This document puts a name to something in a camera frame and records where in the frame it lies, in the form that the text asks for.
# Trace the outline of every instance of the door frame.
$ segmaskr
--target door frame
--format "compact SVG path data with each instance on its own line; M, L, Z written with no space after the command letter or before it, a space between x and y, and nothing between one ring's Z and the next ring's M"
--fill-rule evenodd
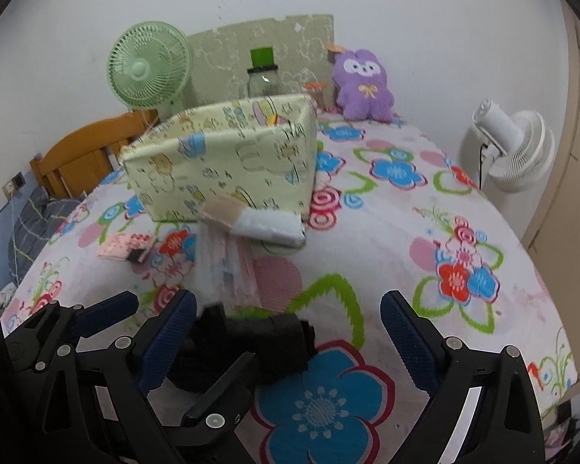
M535 214L532 216L526 232L524 232L521 239L522 246L525 249L532 247L532 243L541 230L548 211L556 199L558 189L565 176L567 162L569 161L569 155L578 128L578 116L580 114L580 21L565 0L560 0L560 2L563 8L563 17L565 18L567 48L569 51L569 80L565 121L548 183L546 184L537 209L535 209Z

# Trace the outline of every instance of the green desk fan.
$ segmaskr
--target green desk fan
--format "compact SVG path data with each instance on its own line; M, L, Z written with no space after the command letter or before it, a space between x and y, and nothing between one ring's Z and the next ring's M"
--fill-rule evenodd
M159 21L140 22L118 39L107 60L114 94L136 110L156 109L167 118L185 109L183 89L191 75L184 33Z

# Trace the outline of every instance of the fan grille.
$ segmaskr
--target fan grille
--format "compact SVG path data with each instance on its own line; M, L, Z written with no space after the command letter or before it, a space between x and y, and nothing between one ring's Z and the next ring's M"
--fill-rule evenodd
M151 109L177 98L191 74L187 39L165 22L130 27L115 43L107 61L114 94L126 105Z
M522 144L509 155L498 158L490 177L505 192L519 192L544 175L554 156L554 135L536 111L521 111L512 120L524 131Z

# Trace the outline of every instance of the wrapped box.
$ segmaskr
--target wrapped box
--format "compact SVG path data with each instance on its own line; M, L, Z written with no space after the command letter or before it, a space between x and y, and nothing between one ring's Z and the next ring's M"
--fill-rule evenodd
M195 221L217 193L306 218L316 130L308 96L242 99L173 116L123 147L119 161L154 221Z

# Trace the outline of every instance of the plastic bag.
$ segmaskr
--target plastic bag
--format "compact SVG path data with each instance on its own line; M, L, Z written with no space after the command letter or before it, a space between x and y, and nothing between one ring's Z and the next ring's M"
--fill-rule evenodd
M195 250L198 313L219 302L228 315L239 307L260 307L249 239L200 223Z

